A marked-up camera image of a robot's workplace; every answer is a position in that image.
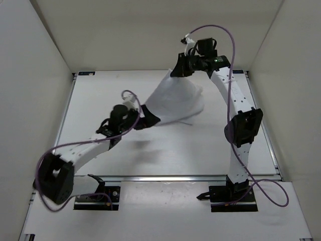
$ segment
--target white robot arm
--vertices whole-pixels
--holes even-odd
[[[190,38],[184,38],[181,42],[186,44],[185,52],[179,54],[171,77],[188,77],[195,71],[205,71],[219,89],[226,104],[230,98],[231,120],[229,125],[225,127],[224,133],[228,142],[234,145],[236,154],[244,166],[247,167],[251,144],[258,133],[263,118],[262,110],[255,109],[247,101],[235,78],[229,76],[230,63],[224,55],[217,56],[214,39],[208,38],[194,42]],[[229,79],[231,81],[230,95],[228,91]],[[226,187],[230,196],[247,190],[248,184],[248,174],[231,148],[230,169],[226,179]]]

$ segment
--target white arm segment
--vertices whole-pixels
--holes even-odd
[[[99,139],[104,139],[106,136],[103,134],[94,134],[88,141],[94,141]],[[69,151],[60,154],[56,152],[56,155],[61,155],[61,159],[66,162],[73,162],[75,167],[75,173],[88,163],[90,160],[94,159],[98,155],[109,151],[110,141],[103,141],[99,143],[91,143],[85,145],[77,145],[71,148]]]
[[[226,104],[227,104],[227,98],[228,98],[229,71],[230,69],[228,67],[221,68],[219,71],[214,71],[211,77],[211,81],[219,89]],[[237,115],[239,111],[247,112],[253,108],[253,106],[247,101],[247,99],[243,95],[233,75],[231,79],[232,79],[231,80],[232,86],[231,86],[230,119],[232,119],[235,115]],[[247,167],[251,144],[249,143],[243,144],[240,148],[237,148],[236,145],[234,145],[234,147],[238,156],[240,157],[244,165]],[[245,172],[245,169],[237,160],[232,148],[231,148],[231,161],[230,161],[230,169],[229,169],[228,177],[232,181],[232,183],[241,183],[248,179],[248,175]]]
[[[88,141],[104,139],[106,136],[102,134],[94,134]],[[90,143],[85,145],[77,145],[61,155],[61,159],[66,162],[73,162],[75,173],[86,163],[97,157],[98,155],[109,151],[110,141],[103,141],[99,143]],[[82,194],[95,193],[99,183],[90,176],[75,176],[74,185],[71,196],[78,196]]]

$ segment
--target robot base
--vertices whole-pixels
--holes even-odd
[[[257,212],[257,205],[254,192],[251,190],[245,197],[235,204],[218,205],[215,203],[224,203],[238,200],[246,190],[231,195],[230,189],[226,186],[210,186],[209,195],[211,201],[211,212]]]

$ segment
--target white panel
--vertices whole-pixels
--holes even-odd
[[[99,71],[94,76],[78,76],[59,143],[89,138],[122,103],[124,89],[134,91],[144,103],[167,71]],[[244,74],[235,74],[246,98],[253,99]],[[230,145],[224,136],[226,104],[206,73],[195,73],[191,81],[203,87],[204,111],[193,126],[176,123],[132,131],[110,152],[101,154],[81,168],[86,175],[226,175]],[[275,174],[262,131],[249,155],[254,174]]]
[[[72,75],[28,0],[0,4],[0,240],[18,240]]]
[[[37,0],[72,71],[173,68],[183,51],[180,39],[203,24],[228,28],[236,41],[236,67],[249,69],[281,0]],[[214,37],[219,54],[232,54],[222,30]]]
[[[47,211],[36,196],[26,233],[35,241],[299,241],[309,238],[300,205],[291,183],[281,184],[290,203],[280,208],[254,188],[258,212],[211,213],[209,201],[196,199],[208,191],[208,183],[121,184],[119,211],[73,210],[70,202],[59,213]],[[285,197],[278,186],[262,187],[280,203]]]
[[[285,1],[251,68],[281,171],[321,240],[321,2]]]

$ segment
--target white wall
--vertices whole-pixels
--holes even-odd
[[[286,0],[250,71],[281,170],[321,240],[321,1]]]
[[[237,43],[236,68],[249,69],[281,0],[32,0],[72,71],[164,70],[184,50],[180,39],[204,24],[228,28]],[[219,54],[231,56],[222,30],[206,29]]]
[[[28,0],[0,4],[0,240],[18,240],[72,75]]]

